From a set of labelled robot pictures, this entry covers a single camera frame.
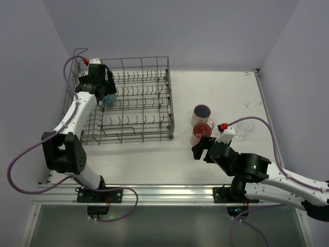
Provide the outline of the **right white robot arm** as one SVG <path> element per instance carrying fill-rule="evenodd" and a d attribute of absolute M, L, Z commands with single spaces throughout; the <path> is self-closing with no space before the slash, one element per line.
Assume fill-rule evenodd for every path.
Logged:
<path fill-rule="evenodd" d="M 328 221 L 328 182 L 305 178 L 254 153 L 238 153 L 214 137 L 202 137 L 192 147 L 194 159 L 218 165 L 232 177 L 231 184 L 216 188 L 226 202 L 275 202 L 303 210 L 313 219 Z"/>

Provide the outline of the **pale pink mug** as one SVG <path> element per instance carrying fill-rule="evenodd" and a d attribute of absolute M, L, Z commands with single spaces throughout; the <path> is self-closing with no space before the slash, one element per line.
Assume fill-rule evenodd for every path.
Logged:
<path fill-rule="evenodd" d="M 210 116 L 211 110 L 208 106 L 204 104 L 195 106 L 191 117 L 191 126 L 194 127 L 198 123 L 206 123 L 213 130 L 215 128 L 215 123 Z"/>

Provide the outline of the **salmon pink mug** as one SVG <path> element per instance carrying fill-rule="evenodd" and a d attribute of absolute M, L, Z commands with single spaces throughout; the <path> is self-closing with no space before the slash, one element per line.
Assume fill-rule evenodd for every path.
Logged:
<path fill-rule="evenodd" d="M 212 134 L 211 127 L 204 122 L 197 123 L 192 130 L 191 145 L 196 146 L 203 136 L 210 137 Z"/>

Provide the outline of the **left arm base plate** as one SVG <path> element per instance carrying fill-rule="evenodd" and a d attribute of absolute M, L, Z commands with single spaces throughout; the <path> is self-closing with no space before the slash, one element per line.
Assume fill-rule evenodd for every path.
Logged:
<path fill-rule="evenodd" d="M 123 189 L 115 189 L 115 187 L 105 187 L 107 189 L 114 189 L 109 192 L 96 192 L 86 188 L 77 187 L 75 192 L 78 203 L 87 203 L 87 214 L 90 217 L 100 219 L 101 216 L 107 215 L 111 203 L 121 203 L 123 196 Z"/>

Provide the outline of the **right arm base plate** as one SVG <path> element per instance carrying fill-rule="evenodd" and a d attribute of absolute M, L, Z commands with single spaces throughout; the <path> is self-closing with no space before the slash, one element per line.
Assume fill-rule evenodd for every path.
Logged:
<path fill-rule="evenodd" d="M 238 204 L 238 206 L 227 206 L 227 213 L 235 218 L 249 208 L 250 203 L 259 203 L 258 199 L 248 199 L 245 196 L 246 183 L 232 181 L 232 184 L 224 184 L 212 188 L 212 196 L 215 204 Z"/>

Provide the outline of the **blue printed cup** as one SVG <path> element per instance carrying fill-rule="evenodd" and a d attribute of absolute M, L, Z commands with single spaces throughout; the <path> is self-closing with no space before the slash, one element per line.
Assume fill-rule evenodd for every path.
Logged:
<path fill-rule="evenodd" d="M 101 102 L 98 103 L 97 106 L 100 109 L 104 109 L 105 107 L 107 107 L 108 105 L 111 105 L 115 101 L 116 101 L 116 94 L 108 94 L 102 98 Z"/>

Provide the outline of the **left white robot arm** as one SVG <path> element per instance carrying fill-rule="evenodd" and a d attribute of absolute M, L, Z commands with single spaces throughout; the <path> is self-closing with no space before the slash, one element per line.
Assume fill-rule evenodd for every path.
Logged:
<path fill-rule="evenodd" d="M 117 90 L 112 71 L 100 59 L 87 61 L 86 65 L 87 73 L 78 79 L 71 106 L 61 123 L 42 135 L 42 146 L 48 169 L 71 175 L 88 188 L 103 189 L 103 177 L 88 165 L 80 137 L 92 111 L 111 104 Z"/>

